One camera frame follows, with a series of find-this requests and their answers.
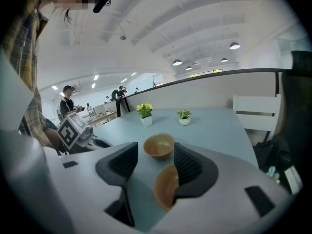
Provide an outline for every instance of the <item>bowl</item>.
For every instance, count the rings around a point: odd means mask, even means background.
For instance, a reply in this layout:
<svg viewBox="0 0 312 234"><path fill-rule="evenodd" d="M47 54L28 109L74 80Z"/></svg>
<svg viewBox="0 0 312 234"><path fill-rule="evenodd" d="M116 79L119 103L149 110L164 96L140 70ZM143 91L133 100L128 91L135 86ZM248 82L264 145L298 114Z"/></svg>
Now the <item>bowl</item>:
<svg viewBox="0 0 312 234"><path fill-rule="evenodd" d="M144 151L157 160L170 158L175 147L175 139L169 134L157 134L149 137L143 145Z"/></svg>
<svg viewBox="0 0 312 234"><path fill-rule="evenodd" d="M169 164L160 171L154 185L155 199L166 211L173 207L175 190L178 187L179 179L176 167L174 164Z"/></svg>

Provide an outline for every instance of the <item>partition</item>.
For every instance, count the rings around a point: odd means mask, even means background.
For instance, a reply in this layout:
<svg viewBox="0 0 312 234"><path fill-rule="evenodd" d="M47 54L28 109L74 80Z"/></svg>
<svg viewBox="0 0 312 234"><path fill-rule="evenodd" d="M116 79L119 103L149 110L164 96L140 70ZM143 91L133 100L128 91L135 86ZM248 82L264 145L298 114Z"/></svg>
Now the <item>partition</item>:
<svg viewBox="0 0 312 234"><path fill-rule="evenodd" d="M154 109L232 108L233 95L274 97L279 93L279 79L275 74L282 71L245 69L208 74L164 84L128 96L127 101L131 111L142 103L150 103ZM263 141L266 132L252 131L249 134L253 135L252 143L255 144Z"/></svg>

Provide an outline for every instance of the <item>chair backrest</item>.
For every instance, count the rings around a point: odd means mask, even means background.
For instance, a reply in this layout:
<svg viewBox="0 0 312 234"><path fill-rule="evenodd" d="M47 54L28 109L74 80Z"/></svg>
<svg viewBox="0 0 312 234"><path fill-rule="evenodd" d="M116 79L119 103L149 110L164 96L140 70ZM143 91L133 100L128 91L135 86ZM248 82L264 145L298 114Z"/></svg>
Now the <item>chair backrest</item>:
<svg viewBox="0 0 312 234"><path fill-rule="evenodd" d="M281 106L281 95L276 97L233 96L233 110L239 117L244 128L270 131L272 138L276 129ZM243 115L241 112L272 113L274 116Z"/></svg>

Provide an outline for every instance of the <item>white pot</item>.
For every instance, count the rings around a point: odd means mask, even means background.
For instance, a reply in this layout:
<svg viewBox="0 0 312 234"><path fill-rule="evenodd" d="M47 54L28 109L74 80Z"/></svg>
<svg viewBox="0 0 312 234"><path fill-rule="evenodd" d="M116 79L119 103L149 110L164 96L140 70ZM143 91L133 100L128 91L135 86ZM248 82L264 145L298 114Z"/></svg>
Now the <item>white pot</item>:
<svg viewBox="0 0 312 234"><path fill-rule="evenodd" d="M146 118L144 118L144 119L142 119L142 118L140 117L140 119L141 119L143 125L146 126L146 127L148 127L148 126L150 126L150 125L153 124L153 118L152 118L152 116L146 117Z"/></svg>
<svg viewBox="0 0 312 234"><path fill-rule="evenodd" d="M190 118L190 117L188 117L187 119L180 119L180 118L179 118L179 121L180 121L180 124L181 124L181 125L187 126L188 124L190 124L191 118Z"/></svg>

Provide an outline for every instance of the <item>black headphone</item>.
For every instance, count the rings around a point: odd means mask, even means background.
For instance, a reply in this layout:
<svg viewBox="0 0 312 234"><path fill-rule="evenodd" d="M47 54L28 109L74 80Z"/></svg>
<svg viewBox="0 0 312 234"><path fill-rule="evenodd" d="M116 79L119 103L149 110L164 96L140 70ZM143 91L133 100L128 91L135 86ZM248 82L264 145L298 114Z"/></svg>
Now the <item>black headphone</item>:
<svg viewBox="0 0 312 234"><path fill-rule="evenodd" d="M98 0L98 2L96 2L93 12L94 13L98 13L101 11L101 9L105 6L109 6L111 5L112 0Z"/></svg>

